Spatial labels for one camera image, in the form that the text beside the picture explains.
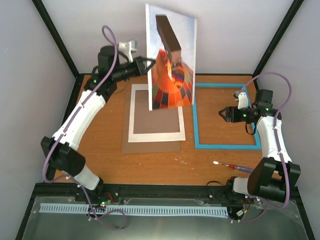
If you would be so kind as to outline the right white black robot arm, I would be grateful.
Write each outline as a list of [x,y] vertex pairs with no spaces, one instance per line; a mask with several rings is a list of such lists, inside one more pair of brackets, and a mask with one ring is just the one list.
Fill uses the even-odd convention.
[[299,165],[294,164],[287,153],[282,136],[282,116],[272,104],[273,91],[256,91],[255,100],[243,90],[233,94],[236,106],[227,106],[219,115],[227,123],[253,124],[253,132],[258,133],[262,159],[250,172],[249,177],[231,179],[232,190],[237,194],[252,195],[280,203],[288,202],[290,191],[295,187],[301,174]]

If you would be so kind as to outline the blue wooden photo frame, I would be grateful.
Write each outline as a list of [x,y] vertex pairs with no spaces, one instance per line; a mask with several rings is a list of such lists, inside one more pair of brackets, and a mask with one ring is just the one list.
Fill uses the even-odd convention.
[[[241,89],[244,87],[244,83],[196,83],[196,88],[235,88]],[[261,150],[261,142],[258,133],[253,135],[255,144],[201,144],[199,136],[199,123],[198,123],[198,112],[196,100],[192,106],[193,113],[193,131],[194,131],[194,144],[196,149],[202,150]]]

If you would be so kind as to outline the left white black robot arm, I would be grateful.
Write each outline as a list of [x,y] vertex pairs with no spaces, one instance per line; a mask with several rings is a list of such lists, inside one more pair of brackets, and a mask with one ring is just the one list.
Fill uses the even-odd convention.
[[154,58],[132,57],[132,50],[111,45],[100,49],[91,76],[74,109],[52,137],[43,137],[41,148],[45,155],[42,176],[45,183],[48,167],[64,173],[86,190],[92,201],[104,195],[104,182],[86,165],[86,159],[77,149],[87,128],[96,114],[105,106],[117,90],[117,83],[133,77],[146,75],[156,63]]

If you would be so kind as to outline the hot air balloon photo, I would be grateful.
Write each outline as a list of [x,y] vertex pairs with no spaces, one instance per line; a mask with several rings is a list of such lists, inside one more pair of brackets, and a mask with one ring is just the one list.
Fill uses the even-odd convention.
[[197,19],[146,4],[146,53],[155,60],[147,74],[149,110],[194,103]]

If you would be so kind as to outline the red purple handled screwdriver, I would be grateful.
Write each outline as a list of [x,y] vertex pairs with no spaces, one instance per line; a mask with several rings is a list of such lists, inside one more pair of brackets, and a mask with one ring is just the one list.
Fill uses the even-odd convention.
[[214,165],[222,165],[222,166],[231,168],[233,170],[238,170],[238,171],[249,173],[249,174],[251,174],[253,172],[252,168],[245,167],[245,166],[240,166],[240,165],[236,165],[236,164],[221,163],[221,162],[218,162],[218,161],[213,161],[212,163]]

